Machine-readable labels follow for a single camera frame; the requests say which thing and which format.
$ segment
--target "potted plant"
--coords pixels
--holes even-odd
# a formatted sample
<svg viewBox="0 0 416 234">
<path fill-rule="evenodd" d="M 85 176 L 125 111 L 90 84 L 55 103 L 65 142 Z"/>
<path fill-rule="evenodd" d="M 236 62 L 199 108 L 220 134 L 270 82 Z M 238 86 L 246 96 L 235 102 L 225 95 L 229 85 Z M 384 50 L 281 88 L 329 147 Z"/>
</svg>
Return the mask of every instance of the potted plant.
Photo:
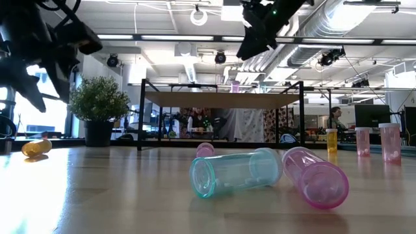
<svg viewBox="0 0 416 234">
<path fill-rule="evenodd" d="M 70 111 L 84 121 L 86 146 L 110 146 L 114 122 L 129 112 L 129 102 L 128 95 L 119 91 L 113 77 L 83 79 L 71 91 Z"/>
</svg>

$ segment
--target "black plant pot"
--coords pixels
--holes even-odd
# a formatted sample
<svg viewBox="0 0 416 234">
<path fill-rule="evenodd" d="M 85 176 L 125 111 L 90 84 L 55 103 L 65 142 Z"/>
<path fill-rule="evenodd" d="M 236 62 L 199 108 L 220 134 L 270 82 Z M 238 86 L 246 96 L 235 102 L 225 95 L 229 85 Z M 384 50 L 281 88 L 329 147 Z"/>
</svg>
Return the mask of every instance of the black plant pot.
<svg viewBox="0 0 416 234">
<path fill-rule="evenodd" d="M 114 122 L 85 122 L 85 145 L 88 147 L 110 146 Z"/>
</svg>

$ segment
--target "green plant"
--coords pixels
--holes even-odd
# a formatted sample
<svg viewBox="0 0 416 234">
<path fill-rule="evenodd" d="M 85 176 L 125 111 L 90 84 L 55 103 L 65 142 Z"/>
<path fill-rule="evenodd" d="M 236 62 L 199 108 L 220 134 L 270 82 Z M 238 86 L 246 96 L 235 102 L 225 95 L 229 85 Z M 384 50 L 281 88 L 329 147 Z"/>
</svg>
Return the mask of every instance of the green plant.
<svg viewBox="0 0 416 234">
<path fill-rule="evenodd" d="M 129 112 L 129 102 L 129 96 L 118 90 L 113 77 L 83 77 L 81 85 L 71 91 L 70 111 L 84 121 L 115 121 Z"/>
</svg>

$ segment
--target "person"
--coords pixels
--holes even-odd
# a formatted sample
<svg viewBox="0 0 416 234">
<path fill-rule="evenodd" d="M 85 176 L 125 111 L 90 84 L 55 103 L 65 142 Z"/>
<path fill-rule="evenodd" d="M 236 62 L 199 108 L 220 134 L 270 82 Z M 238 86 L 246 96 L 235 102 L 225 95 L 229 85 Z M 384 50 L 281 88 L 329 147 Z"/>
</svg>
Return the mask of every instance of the person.
<svg viewBox="0 0 416 234">
<path fill-rule="evenodd" d="M 199 132 L 202 133 L 205 130 L 206 131 L 212 131 L 211 130 L 211 124 L 206 122 L 209 121 L 208 117 L 203 113 L 202 108 L 192 108 L 192 114 L 188 118 L 188 132 L 195 133 Z"/>
<path fill-rule="evenodd" d="M 332 107 L 331 108 L 331 113 L 330 113 L 330 118 L 332 120 L 332 126 L 330 126 L 330 119 L 328 118 L 328 120 L 326 121 L 326 126 L 327 128 L 331 128 L 331 129 L 342 129 L 342 130 L 346 130 L 346 127 L 343 123 L 341 123 L 341 121 L 339 121 L 339 117 L 341 117 L 342 115 L 342 110 L 340 107 Z"/>
</svg>

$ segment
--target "teal plastic tube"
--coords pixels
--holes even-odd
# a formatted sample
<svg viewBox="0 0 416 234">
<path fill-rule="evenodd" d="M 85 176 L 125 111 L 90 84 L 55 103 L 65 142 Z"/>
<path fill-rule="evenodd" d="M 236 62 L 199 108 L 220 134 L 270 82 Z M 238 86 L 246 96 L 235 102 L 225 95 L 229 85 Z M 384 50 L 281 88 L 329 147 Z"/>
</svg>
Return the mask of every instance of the teal plastic tube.
<svg viewBox="0 0 416 234">
<path fill-rule="evenodd" d="M 200 198 L 238 190 L 274 185 L 283 172 L 280 156 L 270 148 L 195 159 L 189 170 L 190 184 Z"/>
</svg>

